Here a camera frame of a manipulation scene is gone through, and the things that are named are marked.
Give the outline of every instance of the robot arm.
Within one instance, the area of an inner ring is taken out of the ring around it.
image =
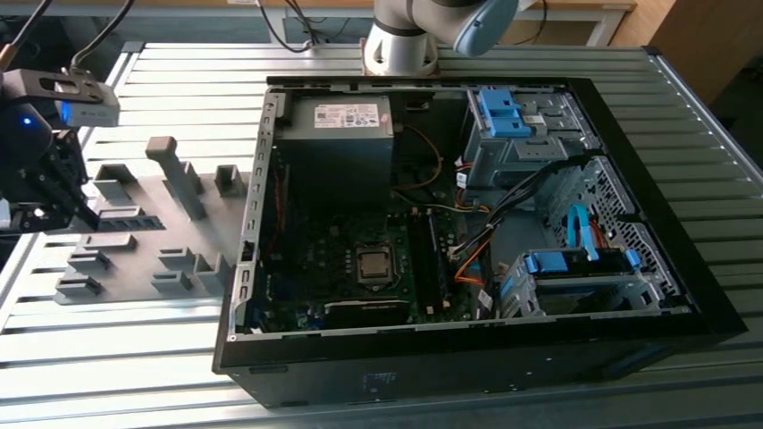
[[[438,61],[433,37],[462,55],[483,55],[503,36],[518,4],[518,0],[377,0],[366,70],[382,76],[433,74]]]
[[[77,132],[54,131],[30,103],[46,99],[61,102],[65,116],[103,112],[117,100],[86,71],[0,74],[0,236],[61,230],[74,218],[89,231],[98,228],[82,191],[89,179]],[[109,126],[103,119],[93,124]]]

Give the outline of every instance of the black wire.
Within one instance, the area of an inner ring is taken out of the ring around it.
[[[535,32],[535,35],[533,37],[525,39],[522,42],[517,42],[514,45],[525,45],[530,41],[533,41],[534,45],[535,45],[535,42],[538,41],[541,34],[545,32],[546,23],[549,22],[549,3],[546,2],[546,0],[543,0],[543,2],[545,2],[545,17],[541,20],[541,26],[538,27],[538,31]]]
[[[585,165],[589,163],[591,155],[577,155],[571,156],[569,159],[562,161],[554,161],[551,164],[545,166],[541,170],[534,172],[527,178],[525,178],[507,192],[507,194],[501,199],[499,203],[495,205],[493,212],[490,213],[489,219],[486,220],[486,226],[482,231],[466,242],[465,245],[459,246],[458,253],[463,252],[478,243],[482,244],[486,240],[493,237],[491,232],[499,227],[503,222],[503,215],[517,207],[522,202],[527,201],[538,187],[545,182],[545,180],[562,169]]]
[[[11,46],[21,47],[22,45],[25,45],[25,42],[29,39],[29,35],[31,34],[35,27],[38,27],[39,20],[42,19],[43,14],[49,10],[49,6],[51,6],[51,3],[53,0],[42,0],[42,2],[39,2],[38,9],[35,9],[35,12],[30,15],[29,20],[25,23],[25,27],[22,27],[22,31],[19,31],[17,38],[11,42]]]
[[[339,31],[337,32],[337,34],[334,36],[331,36],[331,38],[327,38],[327,40],[331,40],[333,38],[338,38],[343,33],[345,33],[345,29],[347,29],[347,24],[350,24],[350,20],[353,18],[346,18],[345,19],[345,24],[343,27],[339,29]]]
[[[299,48],[299,49],[295,49],[294,47],[291,47],[290,45],[287,45],[286,41],[281,38],[281,36],[279,36],[278,33],[275,32],[274,24],[271,23],[271,20],[270,20],[270,18],[267,17],[267,13],[266,13],[266,11],[265,11],[263,5],[261,4],[261,2],[257,2],[257,4],[258,4],[258,7],[261,8],[261,13],[263,14],[265,25],[267,25],[267,28],[271,30],[271,34],[274,35],[274,38],[275,38],[275,40],[278,41],[278,44],[279,44],[281,46],[283,46],[285,49],[286,49],[289,52],[293,52],[294,54],[302,54],[303,52],[307,52],[307,51],[313,48],[313,45],[307,45],[307,46],[305,46],[305,47],[302,47],[302,48]]]
[[[319,37],[315,33],[315,30],[313,29],[313,26],[310,25],[310,19],[306,17],[306,14],[302,12],[302,6],[299,6],[298,0],[286,0],[286,4],[289,4],[291,6],[291,9],[298,14],[298,21],[302,22],[302,26],[305,27],[306,31],[310,34],[310,40],[313,40],[313,43],[315,43],[318,45],[319,44]]]
[[[90,54],[93,54],[94,51],[98,49],[101,44],[105,43],[105,40],[107,40],[109,35],[115,30],[122,20],[125,20],[125,17],[129,16],[129,12],[134,4],[135,0],[127,0],[125,2],[125,4],[122,5],[122,9],[119,9],[118,16],[115,16],[115,19],[111,20],[111,22],[105,27],[102,32],[98,33],[98,36],[95,36],[94,41],[89,43],[87,46],[83,48],[83,50],[74,55],[73,62],[70,64],[70,69],[77,69],[81,63],[83,62],[83,59],[86,59],[86,57]]]

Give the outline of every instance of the power supply label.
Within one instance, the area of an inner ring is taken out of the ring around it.
[[[379,126],[379,107],[377,105],[318,105],[315,108],[315,128]]]

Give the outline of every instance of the metal bracket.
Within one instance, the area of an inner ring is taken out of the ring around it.
[[[3,105],[23,105],[35,100],[74,101],[98,104],[105,93],[90,71],[73,70],[70,75],[35,70],[3,73]]]

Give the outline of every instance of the slotted metal surface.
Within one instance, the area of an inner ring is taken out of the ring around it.
[[[641,50],[514,47],[482,59],[442,56],[449,75],[594,79],[750,332],[617,383],[269,411],[210,371],[218,300],[61,307],[51,298],[77,237],[27,236],[0,276],[0,426],[761,427],[760,170],[669,66]],[[110,77],[122,126],[82,133],[89,172],[125,162],[137,174],[158,173],[143,158],[155,135],[178,138],[197,172],[219,164],[247,171],[266,77],[359,71],[354,46],[293,55],[258,45],[149,44],[123,54]]]

